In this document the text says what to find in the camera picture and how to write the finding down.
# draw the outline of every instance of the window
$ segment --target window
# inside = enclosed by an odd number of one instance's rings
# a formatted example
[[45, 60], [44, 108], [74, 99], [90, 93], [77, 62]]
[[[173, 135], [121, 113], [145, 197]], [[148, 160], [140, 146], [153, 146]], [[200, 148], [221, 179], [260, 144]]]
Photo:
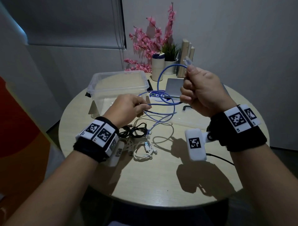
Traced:
[[1, 0], [28, 44], [124, 49], [121, 0]]

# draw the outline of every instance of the green plant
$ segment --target green plant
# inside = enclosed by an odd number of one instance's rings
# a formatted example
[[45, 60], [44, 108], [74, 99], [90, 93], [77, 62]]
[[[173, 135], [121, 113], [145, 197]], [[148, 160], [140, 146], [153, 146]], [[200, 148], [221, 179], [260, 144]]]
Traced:
[[162, 52], [165, 56], [165, 61], [176, 61], [177, 55], [180, 52], [180, 47], [175, 43], [165, 43], [162, 46]]

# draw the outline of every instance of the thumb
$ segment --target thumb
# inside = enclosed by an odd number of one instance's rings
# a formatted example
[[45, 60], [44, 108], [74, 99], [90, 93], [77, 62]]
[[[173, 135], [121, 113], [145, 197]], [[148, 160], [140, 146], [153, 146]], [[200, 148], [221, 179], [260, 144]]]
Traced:
[[190, 81], [195, 85], [197, 86], [199, 81], [200, 81], [200, 78], [202, 76], [201, 74], [201, 71], [203, 71], [202, 69], [200, 68], [196, 68], [194, 67], [193, 65], [189, 65], [187, 67], [187, 70], [186, 70], [186, 76], [190, 79]]
[[140, 114], [141, 112], [143, 112], [145, 110], [149, 110], [150, 108], [151, 108], [151, 106], [148, 104], [145, 104], [145, 103], [139, 104], [134, 107], [136, 114]]

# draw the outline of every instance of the blue cable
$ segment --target blue cable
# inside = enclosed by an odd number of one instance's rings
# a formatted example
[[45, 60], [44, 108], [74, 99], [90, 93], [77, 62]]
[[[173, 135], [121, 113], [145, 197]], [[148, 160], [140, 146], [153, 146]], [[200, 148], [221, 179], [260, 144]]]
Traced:
[[[163, 71], [160, 73], [160, 75], [159, 75], [159, 77], [158, 77], [158, 80], [157, 80], [157, 92], [158, 92], [158, 95], [159, 95], [160, 99], [161, 99], [163, 102], [165, 102], [165, 104], [164, 104], [164, 103], [151, 103], [151, 104], [148, 104], [148, 105], [174, 106], [174, 111], [173, 111], [173, 113], [157, 113], [157, 112], [145, 111], [144, 113], [145, 113], [149, 118], [153, 119], [153, 120], [156, 122], [156, 123], [155, 123], [155, 124], [148, 130], [147, 134], [149, 134], [149, 132], [150, 132], [150, 131], [151, 131], [157, 124], [165, 123], [165, 122], [171, 120], [171, 118], [173, 117], [173, 115], [176, 113], [176, 112], [175, 112], [175, 105], [178, 105], [178, 104], [181, 104], [181, 103], [182, 103], [182, 102], [177, 102], [177, 103], [175, 103], [174, 100], [173, 100], [173, 98], [172, 98], [169, 94], [167, 94], [166, 92], [164, 92], [166, 95], [168, 95], [168, 96], [170, 97], [170, 99], [171, 99], [171, 101], [172, 101], [172, 103], [171, 103], [171, 102], [167, 102], [167, 101], [161, 96], [160, 91], [159, 91], [159, 80], [160, 80], [162, 74], [164, 73], [164, 71], [165, 71], [166, 69], [168, 69], [169, 67], [174, 67], [174, 66], [181, 66], [181, 67], [185, 67], [185, 68], [187, 68], [185, 65], [182, 65], [182, 64], [172, 64], [172, 65], [170, 65], [170, 66], [167, 66], [165, 69], [163, 69]], [[156, 120], [155, 118], [152, 118], [150, 115], [148, 115], [147, 112], [149, 112], [149, 113], [153, 113], [153, 114], [157, 114], [156, 116], [157, 116], [157, 117], [161, 117], [162, 119], [160, 119], [160, 120]]]

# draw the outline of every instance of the dark floor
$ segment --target dark floor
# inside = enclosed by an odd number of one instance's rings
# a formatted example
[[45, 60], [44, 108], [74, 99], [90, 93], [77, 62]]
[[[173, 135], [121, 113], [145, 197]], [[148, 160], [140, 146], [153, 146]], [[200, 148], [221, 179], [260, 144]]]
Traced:
[[[59, 123], [47, 133], [58, 147]], [[298, 152], [273, 149], [298, 177]], [[111, 221], [135, 225], [267, 225], [249, 203], [242, 189], [227, 200], [191, 210], [152, 210], [127, 205], [89, 187], [80, 204], [85, 226], [107, 225]]]

